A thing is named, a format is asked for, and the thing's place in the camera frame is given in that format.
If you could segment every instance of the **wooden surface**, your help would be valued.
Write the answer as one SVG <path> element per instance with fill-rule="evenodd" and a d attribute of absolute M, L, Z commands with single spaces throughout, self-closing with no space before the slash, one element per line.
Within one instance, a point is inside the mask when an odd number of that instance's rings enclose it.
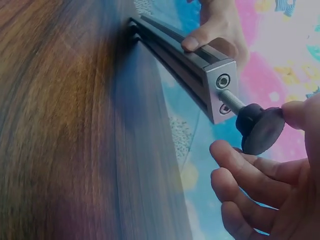
<path fill-rule="evenodd" d="M 131 0 L 0 1 L 0 240 L 191 239 L 132 14 Z"/>

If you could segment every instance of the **finger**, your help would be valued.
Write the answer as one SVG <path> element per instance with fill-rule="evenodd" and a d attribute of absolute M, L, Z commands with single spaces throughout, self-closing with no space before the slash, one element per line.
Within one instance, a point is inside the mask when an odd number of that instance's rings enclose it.
<path fill-rule="evenodd" d="M 211 174 L 211 186 L 221 202 L 234 202 L 246 222 L 254 229 L 270 233 L 277 210 L 256 204 L 239 188 L 232 174 L 218 168 Z"/>
<path fill-rule="evenodd" d="M 234 44 L 237 49 L 237 55 L 234 57 L 238 72 L 241 73 L 250 59 L 250 52 L 243 36 L 235 39 Z"/>
<path fill-rule="evenodd" d="M 320 191 L 320 94 L 308 98 L 305 102 L 286 103 L 282 109 L 289 125 L 305 131 L 304 141 L 310 171 Z"/>
<path fill-rule="evenodd" d="M 222 21 L 211 17 L 202 26 L 191 32 L 181 43 L 185 51 L 195 51 L 196 49 L 210 43 L 221 36 Z"/>
<path fill-rule="evenodd" d="M 305 102 L 291 101 L 282 106 L 285 122 L 294 129 L 305 130 Z"/>
<path fill-rule="evenodd" d="M 263 157 L 240 153 L 251 165 L 260 170 L 269 178 L 279 182 L 296 186 L 304 169 L 309 169 L 308 159 L 300 159 L 287 162 L 278 162 Z"/>
<path fill-rule="evenodd" d="M 238 185 L 256 202 L 279 209 L 287 199 L 291 190 L 289 184 L 263 174 L 227 142 L 215 141 L 210 152 L 219 166 L 228 169 Z"/>
<path fill-rule="evenodd" d="M 244 219 L 237 205 L 225 201 L 221 206 L 222 222 L 235 240 L 267 240 L 267 236 L 256 232 Z"/>

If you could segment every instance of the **fingernail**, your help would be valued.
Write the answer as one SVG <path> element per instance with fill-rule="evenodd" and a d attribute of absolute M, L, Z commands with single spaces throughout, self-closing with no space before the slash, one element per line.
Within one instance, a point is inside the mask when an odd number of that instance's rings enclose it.
<path fill-rule="evenodd" d="M 199 42 L 193 36 L 187 36 L 181 43 L 185 50 L 194 51 L 198 46 Z"/>

